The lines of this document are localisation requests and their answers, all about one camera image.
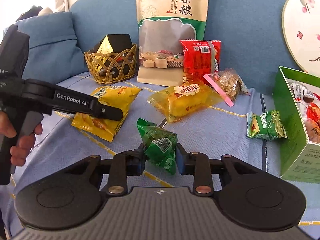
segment sofa backrest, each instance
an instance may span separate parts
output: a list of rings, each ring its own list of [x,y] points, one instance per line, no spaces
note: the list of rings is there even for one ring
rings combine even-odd
[[[248,87],[271,94],[278,65],[299,69],[286,47],[281,19],[286,0],[209,0],[205,40],[221,40],[220,67],[234,68]],[[78,0],[70,9],[82,51],[106,34],[138,42],[135,0]]]

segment green box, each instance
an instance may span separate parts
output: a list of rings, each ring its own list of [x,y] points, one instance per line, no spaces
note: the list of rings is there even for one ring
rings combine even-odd
[[[281,139],[281,178],[320,183],[320,144],[309,141],[287,78],[320,87],[319,77],[279,66],[273,99],[288,136]]]

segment green plastic wrapper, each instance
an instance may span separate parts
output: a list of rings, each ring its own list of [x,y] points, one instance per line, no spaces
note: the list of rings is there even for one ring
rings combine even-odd
[[[262,115],[248,113],[247,122],[247,136],[250,138],[260,138],[269,141],[287,138],[287,134],[281,123],[279,111],[272,110]]]
[[[156,124],[139,118],[138,131],[147,150],[149,161],[170,174],[176,173],[175,148],[178,137],[175,133],[157,127]]]

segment blue sofa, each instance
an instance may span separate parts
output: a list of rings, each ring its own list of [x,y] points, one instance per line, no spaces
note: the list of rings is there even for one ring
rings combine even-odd
[[[247,138],[245,117],[248,112],[262,114],[274,108],[271,95],[278,65],[298,69],[282,34],[281,13],[285,1],[209,0],[204,39],[222,41],[220,67],[236,69],[251,88],[251,95],[239,96],[232,108],[222,102],[181,122],[166,124],[164,128],[177,133],[187,151],[200,151],[210,158],[232,154],[275,176],[280,175],[280,142]],[[70,13],[34,17],[17,24],[21,31],[30,34],[24,78],[59,83],[87,94],[99,85],[85,72],[83,52],[108,33],[129,33],[132,41],[138,42],[135,0],[79,0]],[[140,87],[142,91],[112,143],[72,127],[72,115],[53,112],[45,117],[44,132],[37,137],[26,165],[17,168],[10,185],[0,188],[0,208],[10,235],[22,229],[14,212],[14,196],[23,187],[91,154],[112,158],[118,152],[137,147],[141,142],[135,125],[139,117],[158,125],[163,122],[164,117],[147,103],[147,97],[163,87],[137,83],[136,78],[117,85]],[[191,187],[193,182],[190,176],[172,176],[149,163],[146,171],[140,177],[129,178],[128,186]],[[219,190],[218,177],[212,178],[215,189]],[[318,239],[320,225],[311,224],[320,220],[320,184],[292,183],[307,198],[301,228]]]

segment finger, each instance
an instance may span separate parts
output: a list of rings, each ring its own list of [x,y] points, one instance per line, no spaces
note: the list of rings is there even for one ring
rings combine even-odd
[[[38,125],[36,126],[36,128],[35,128],[35,134],[36,134],[36,135],[40,135],[40,134],[42,134],[42,131],[43,131],[43,129],[42,129],[42,124],[40,123],[40,124],[38,124]]]
[[[2,111],[0,111],[0,133],[9,138],[13,138],[17,135],[17,132],[13,128],[7,114]]]
[[[26,159],[21,159],[21,158],[17,158],[17,157],[12,156],[11,163],[15,166],[22,167],[26,163]]]
[[[16,146],[12,146],[10,149],[10,153],[12,157],[25,159],[29,155],[30,149],[22,149]]]
[[[23,136],[19,139],[19,147],[23,149],[30,149],[35,145],[36,136],[34,133],[29,136]]]

